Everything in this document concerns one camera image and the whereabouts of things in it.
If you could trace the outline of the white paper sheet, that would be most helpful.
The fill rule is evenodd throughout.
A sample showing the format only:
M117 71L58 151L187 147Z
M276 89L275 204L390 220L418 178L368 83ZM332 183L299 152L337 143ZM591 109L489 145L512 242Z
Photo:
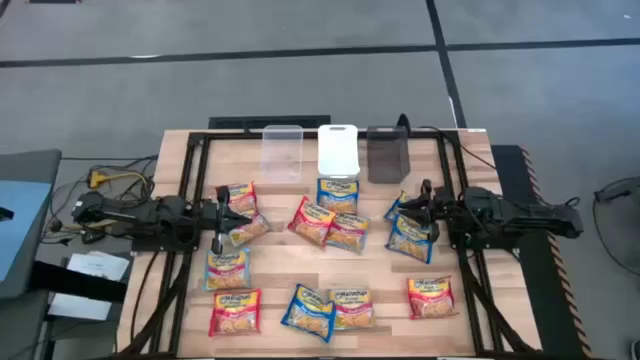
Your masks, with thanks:
M66 268L87 275L119 281L123 278L129 263L130 261L126 258L92 251L87 254L73 254Z
M107 319L111 302L67 294L55 294L48 314L59 317L103 321Z

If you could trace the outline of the grey side table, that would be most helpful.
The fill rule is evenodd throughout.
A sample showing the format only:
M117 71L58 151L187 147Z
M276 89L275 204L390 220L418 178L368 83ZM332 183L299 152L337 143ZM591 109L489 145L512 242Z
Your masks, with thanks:
M47 185L44 199L35 207L37 213L25 240L9 267L6 278L0 281L0 300L17 298L28 291L60 160L60 150L0 155L0 180L40 182Z

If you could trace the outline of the black aluminium rig frame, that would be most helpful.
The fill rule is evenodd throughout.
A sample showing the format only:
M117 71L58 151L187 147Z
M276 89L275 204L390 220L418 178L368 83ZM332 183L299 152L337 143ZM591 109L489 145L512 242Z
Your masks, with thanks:
M219 185L253 182L258 205L272 231L251 245L251 283L262 291L261 330L251 335L208 336L213 296L203 289L204 264L211 234L204 233L190 262L188 284L143 346L144 353L166 352L177 359L222 358L351 358L469 356L478 346L498 344L494 328L480 302L468 298L459 272L459 259L442 232L432 261L423 265L385 244L390 226L384 213L402 191L416 192L424 179L435 186L461 190L474 185L499 191L497 172L487 134L482 130L418 128L408 142L411 170L400 185L363 182L359 207L371 220L368 243L356 255L334 248L318 248L292 233L288 222L303 196L316 192L317 142L303 140L302 174L296 184L269 183L262 178L258 133L214 130L204 144L196 130L169 130L164 134L155 169L155 192L172 195L188 177L202 183L213 196ZM207 149L208 164L200 153ZM450 276L457 314L439 319L411 320L406 282L410 278ZM297 284L319 291L367 287L372 291L376 324L364 330L344 331L329 343L280 321Z

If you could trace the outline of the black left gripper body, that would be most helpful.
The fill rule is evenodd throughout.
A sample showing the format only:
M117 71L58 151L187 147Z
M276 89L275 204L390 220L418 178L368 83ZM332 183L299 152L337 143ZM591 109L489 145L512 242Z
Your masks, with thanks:
M201 230L217 231L218 204L211 199L203 199L195 205L195 221Z

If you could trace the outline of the blue soy sauce ramen pack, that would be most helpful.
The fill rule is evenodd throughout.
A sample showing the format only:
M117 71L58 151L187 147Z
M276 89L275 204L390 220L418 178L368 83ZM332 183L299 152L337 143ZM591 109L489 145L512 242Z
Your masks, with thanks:
M334 333L336 313L334 301L326 301L315 290L297 284L280 323L329 343Z
M421 226L407 216L397 214L385 248L430 264L433 250L430 226Z
M317 180L316 202L319 206L338 214L357 213L359 182L357 180Z
M400 195L394 200L391 207L385 213L384 219L389 222L393 222L396 215L398 214L398 211L400 210L400 205L412 199L412 196L410 196L406 191L402 190L400 192Z

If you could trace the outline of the black beam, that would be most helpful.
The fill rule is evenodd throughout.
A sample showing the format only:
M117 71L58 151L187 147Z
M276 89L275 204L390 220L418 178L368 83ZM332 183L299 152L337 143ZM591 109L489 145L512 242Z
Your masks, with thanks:
M124 300L127 292L126 283L41 261L34 262L28 287L30 290L47 290L58 294L118 303Z

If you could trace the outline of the clear plastic bin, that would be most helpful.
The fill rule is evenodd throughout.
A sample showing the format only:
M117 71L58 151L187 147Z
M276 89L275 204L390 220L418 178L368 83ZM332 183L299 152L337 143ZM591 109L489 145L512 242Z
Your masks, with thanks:
M301 179L303 128L268 125L262 131L262 178L269 183L294 184Z

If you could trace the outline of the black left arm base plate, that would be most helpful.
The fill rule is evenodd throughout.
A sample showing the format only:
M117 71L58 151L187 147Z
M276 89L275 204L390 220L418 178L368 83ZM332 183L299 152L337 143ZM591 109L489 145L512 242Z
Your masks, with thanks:
M185 252L193 251L199 247L198 237L174 237L169 234L160 234L154 237L143 237L131 241L133 252Z

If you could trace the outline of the black ribbed floor mat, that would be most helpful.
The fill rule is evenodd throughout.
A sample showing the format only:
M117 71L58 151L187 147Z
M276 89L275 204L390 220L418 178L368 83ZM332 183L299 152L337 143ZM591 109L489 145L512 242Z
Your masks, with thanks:
M317 128L331 123L330 115L284 115L284 116L229 116L210 117L209 129L264 129L270 125L300 126Z

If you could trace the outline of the blue mat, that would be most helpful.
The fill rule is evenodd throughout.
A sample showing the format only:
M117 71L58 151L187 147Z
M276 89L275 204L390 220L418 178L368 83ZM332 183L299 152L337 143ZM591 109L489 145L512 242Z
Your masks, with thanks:
M50 183L0 180L0 207L13 218L0 221L0 281L4 281L51 189Z

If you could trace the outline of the white plastic bin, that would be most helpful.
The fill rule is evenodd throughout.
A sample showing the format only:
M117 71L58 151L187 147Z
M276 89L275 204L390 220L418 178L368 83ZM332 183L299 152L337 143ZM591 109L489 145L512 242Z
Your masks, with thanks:
M318 173L329 178L354 178L360 172L359 130L354 125L318 128Z

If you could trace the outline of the light blue beef ramen pack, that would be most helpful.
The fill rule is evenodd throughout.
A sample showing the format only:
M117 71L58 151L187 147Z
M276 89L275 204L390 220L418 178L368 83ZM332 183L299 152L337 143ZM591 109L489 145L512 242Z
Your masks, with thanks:
M235 228L229 233L229 237L234 246L241 246L270 231L271 226L267 219L256 212L249 224Z
M325 244L361 254L366 246L370 220L353 214L337 214L330 224Z
M206 291L250 288L250 250L220 255L209 250L204 275Z
M328 299L336 305L335 330L364 329L375 325L369 289L331 289L328 291Z

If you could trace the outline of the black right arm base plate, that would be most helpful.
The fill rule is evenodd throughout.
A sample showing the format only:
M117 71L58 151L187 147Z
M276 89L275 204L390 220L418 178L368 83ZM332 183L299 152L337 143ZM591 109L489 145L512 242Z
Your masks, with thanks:
M506 251L512 251L519 247L518 239L516 237L487 237L470 233L451 235L450 246L452 248L463 246L464 248L471 250L501 249Z

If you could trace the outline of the dark grey plastic bin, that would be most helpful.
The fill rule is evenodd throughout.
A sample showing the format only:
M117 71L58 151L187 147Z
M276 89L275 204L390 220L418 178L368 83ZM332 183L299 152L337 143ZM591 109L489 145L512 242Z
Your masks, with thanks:
M408 132L404 127L368 128L367 169L368 180L375 184L400 184L408 176Z

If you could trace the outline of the red beef ramen pack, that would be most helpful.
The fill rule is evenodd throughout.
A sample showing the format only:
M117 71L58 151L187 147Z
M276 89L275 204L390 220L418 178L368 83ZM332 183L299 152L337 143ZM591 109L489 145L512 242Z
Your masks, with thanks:
M451 277L407 280L410 319L445 318L457 314Z
M213 301L209 337L260 332L260 289L215 292Z
M223 195L229 209L239 215L252 218L258 212L253 182L218 186L216 193Z
M303 196L287 228L314 245L324 247L335 217L334 212L314 204L307 196Z

